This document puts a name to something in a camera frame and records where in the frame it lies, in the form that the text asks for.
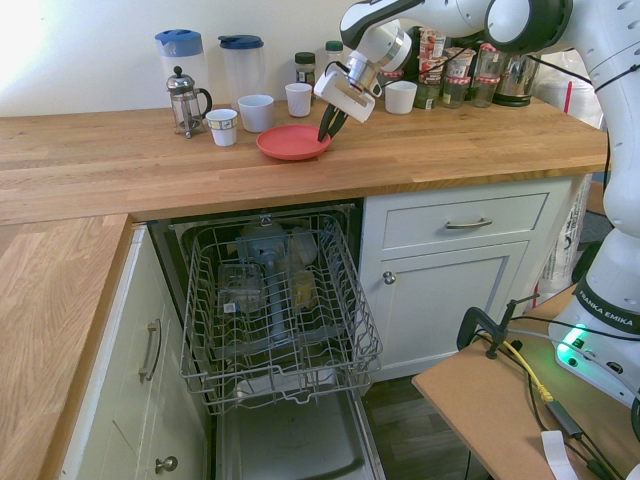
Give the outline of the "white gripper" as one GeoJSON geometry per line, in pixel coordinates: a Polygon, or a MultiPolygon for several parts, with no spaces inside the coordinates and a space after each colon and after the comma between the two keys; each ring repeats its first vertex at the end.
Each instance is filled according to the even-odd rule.
{"type": "Polygon", "coordinates": [[[378,70],[376,64],[356,63],[349,72],[345,72],[333,63],[321,75],[314,93],[329,104],[320,122],[318,142],[334,137],[346,122],[347,115],[360,123],[369,119],[375,107],[375,97],[380,95],[378,70]]]}

